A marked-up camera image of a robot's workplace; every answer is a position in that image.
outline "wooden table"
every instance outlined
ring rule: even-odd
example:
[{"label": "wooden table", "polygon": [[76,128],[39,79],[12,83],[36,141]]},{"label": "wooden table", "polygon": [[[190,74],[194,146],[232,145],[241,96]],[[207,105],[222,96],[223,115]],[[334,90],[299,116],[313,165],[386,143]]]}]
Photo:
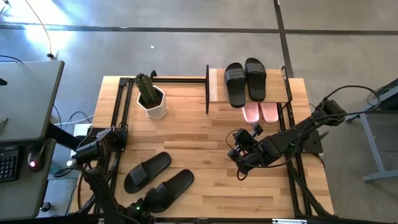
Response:
[{"label": "wooden table", "polygon": [[[104,77],[93,126],[109,127],[120,77]],[[296,123],[310,115],[304,80],[291,78],[292,106]],[[129,138],[122,153],[115,190],[116,200],[128,206],[151,187],[173,177],[182,169],[190,169],[195,181],[174,204],[156,217],[225,217],[225,218],[292,218],[294,212],[290,196],[286,166],[273,169],[253,169],[244,181],[236,178],[236,165],[226,155],[229,147],[226,135],[238,128],[251,131],[244,121],[242,109],[228,103],[210,103],[205,113],[205,88],[202,83],[157,83],[165,91],[169,106],[168,114],[161,120],[147,118],[145,111],[136,103],[138,89],[133,87],[127,123]],[[124,98],[121,100],[118,123],[121,120]],[[260,138],[274,134],[279,124],[260,122],[264,128]],[[149,185],[135,194],[124,191],[123,182],[140,162],[160,152],[172,157],[169,168],[159,174]],[[283,162],[281,158],[275,163]],[[324,208],[333,213],[325,171],[313,155],[304,154],[303,164],[308,188]],[[83,181],[81,198],[84,203],[92,194]],[[298,191],[300,208],[304,211],[302,194]],[[77,210],[74,194],[71,212]]]}]

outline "concrete floor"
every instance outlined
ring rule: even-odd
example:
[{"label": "concrete floor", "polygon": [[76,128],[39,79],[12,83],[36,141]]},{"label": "concrete floor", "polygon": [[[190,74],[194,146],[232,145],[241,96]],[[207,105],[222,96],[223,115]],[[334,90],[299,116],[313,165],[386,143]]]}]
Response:
[{"label": "concrete floor", "polygon": [[[37,22],[24,1],[9,1],[13,7],[2,12],[0,22]],[[278,28],[273,0],[29,2],[46,24]],[[286,29],[397,30],[397,7],[394,0],[280,0]],[[267,68],[284,64],[279,34],[49,33],[53,51],[66,63],[56,99],[63,121],[76,110],[93,114],[104,75],[135,75],[153,69],[160,75],[205,75],[206,64],[226,67],[231,62],[243,63],[248,57],[257,57]],[[313,104],[341,85],[377,88],[398,77],[398,35],[287,35],[287,44],[294,77],[305,79]],[[47,60],[48,51],[47,38],[39,26],[0,30],[0,54],[33,61]],[[367,95],[362,90],[344,90],[333,98],[346,111],[354,111]],[[323,148],[335,213],[345,218],[397,222],[398,178],[367,184],[362,181],[363,175],[377,168],[360,122],[329,130]],[[72,133],[73,125],[67,131]],[[69,150],[57,146],[53,162],[64,167],[69,154]],[[63,184],[58,181],[73,186],[76,180],[51,181],[54,183],[49,184],[46,200],[53,200],[58,206],[56,214],[63,215],[70,195],[51,195]]]}]

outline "plant pot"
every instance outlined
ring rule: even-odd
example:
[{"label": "plant pot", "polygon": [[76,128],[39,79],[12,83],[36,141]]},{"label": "plant pot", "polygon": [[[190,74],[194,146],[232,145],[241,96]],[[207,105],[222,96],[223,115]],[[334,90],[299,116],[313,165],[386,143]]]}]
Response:
[{"label": "plant pot", "polygon": [[148,118],[156,118],[160,119],[163,118],[167,114],[167,102],[166,102],[166,94],[157,86],[154,85],[154,88],[160,95],[162,95],[162,102],[159,106],[156,106],[151,109],[147,109],[144,105],[141,104],[141,93],[138,95],[137,103],[140,105],[145,112],[147,113]]}]

